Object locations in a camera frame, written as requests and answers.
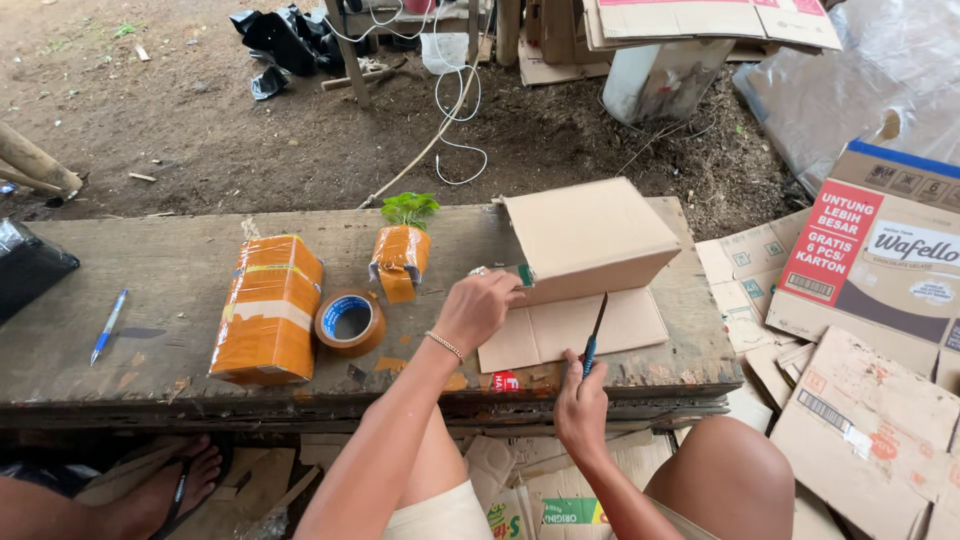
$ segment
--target knee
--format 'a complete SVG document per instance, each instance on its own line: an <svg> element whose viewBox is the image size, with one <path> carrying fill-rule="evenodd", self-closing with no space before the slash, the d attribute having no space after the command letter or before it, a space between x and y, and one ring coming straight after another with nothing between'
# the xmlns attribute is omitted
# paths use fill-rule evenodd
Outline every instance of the knee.
<svg viewBox="0 0 960 540"><path fill-rule="evenodd" d="M739 420L725 416L701 420L690 430L677 457L684 453L700 463L711 462L793 491L793 469L786 456L763 433Z"/></svg>

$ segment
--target seedling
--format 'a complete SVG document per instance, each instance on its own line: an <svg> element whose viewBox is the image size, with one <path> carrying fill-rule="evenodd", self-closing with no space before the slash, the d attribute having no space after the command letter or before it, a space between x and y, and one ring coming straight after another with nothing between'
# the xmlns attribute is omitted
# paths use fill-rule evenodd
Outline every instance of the seedling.
<svg viewBox="0 0 960 540"><path fill-rule="evenodd" d="M433 200L433 193L402 193L383 200L380 209L387 221L395 225L416 227L426 232L426 223L422 218L433 215L440 204Z"/></svg>

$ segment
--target soil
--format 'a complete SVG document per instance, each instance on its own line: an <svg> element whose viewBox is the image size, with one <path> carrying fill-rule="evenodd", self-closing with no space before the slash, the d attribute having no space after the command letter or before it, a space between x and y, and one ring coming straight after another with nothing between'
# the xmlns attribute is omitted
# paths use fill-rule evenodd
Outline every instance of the soil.
<svg viewBox="0 0 960 540"><path fill-rule="evenodd" d="M341 74L295 77L256 102L249 82L264 64L249 57L227 15L278 5L0 0L0 119L87 181L61 208L17 189L0 198L0 215L34 221L356 208L436 133L443 119L436 77L419 53L381 47L372 55L378 61L410 61L370 85L369 110L349 89L321 90L322 80ZM123 21L133 33L114 37ZM136 57L137 43L150 61ZM487 152L487 169L469 184L444 184L435 155L453 182L473 176L483 158L439 144L385 196L430 191L443 205L476 204L622 174L644 195L680 197L698 240L770 221L806 199L737 101L734 70L723 70L687 121L634 129L601 108L602 79L528 89L515 67L483 65L480 111L447 138ZM455 77L444 79L445 104L455 102L456 86Z"/></svg>

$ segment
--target packing tape roll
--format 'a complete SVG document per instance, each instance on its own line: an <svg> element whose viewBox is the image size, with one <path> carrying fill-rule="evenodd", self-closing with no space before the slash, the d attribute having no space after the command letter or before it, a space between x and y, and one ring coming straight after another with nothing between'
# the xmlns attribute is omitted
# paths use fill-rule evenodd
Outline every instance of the packing tape roll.
<svg viewBox="0 0 960 540"><path fill-rule="evenodd" d="M338 338L335 336L337 323L348 311L366 309L370 312L370 322L354 336ZM370 291L348 289L339 291L327 298L317 311L314 321L320 340L339 356L355 358L363 356L376 348L387 333L387 320L380 305Z"/></svg>

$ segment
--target wooden workbench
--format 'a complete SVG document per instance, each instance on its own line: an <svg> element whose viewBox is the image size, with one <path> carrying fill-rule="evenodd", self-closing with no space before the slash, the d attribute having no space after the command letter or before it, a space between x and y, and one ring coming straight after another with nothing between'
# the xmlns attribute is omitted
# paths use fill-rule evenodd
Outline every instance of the wooden workbench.
<svg viewBox="0 0 960 540"><path fill-rule="evenodd" d="M604 356L611 418L624 422L721 411L722 396L743 381L680 204L649 200L683 250L651 285L670 340ZM246 389L205 375L245 234L299 234L324 260L325 297L357 286L382 292L368 282L367 265L384 223L368 209L28 224L82 266L0 327L0 426L323 430L317 423L325 422L349 430L416 350L451 285L480 265L523 262L502 207L448 207L431 219L418 297L390 306L380 295L388 331L372 353L344 359L322 351L314 379L299 385ZM130 294L91 367L121 288ZM522 391L495 393L474 354L451 378L444 414L462 426L549 422L562 367L515 370Z"/></svg>

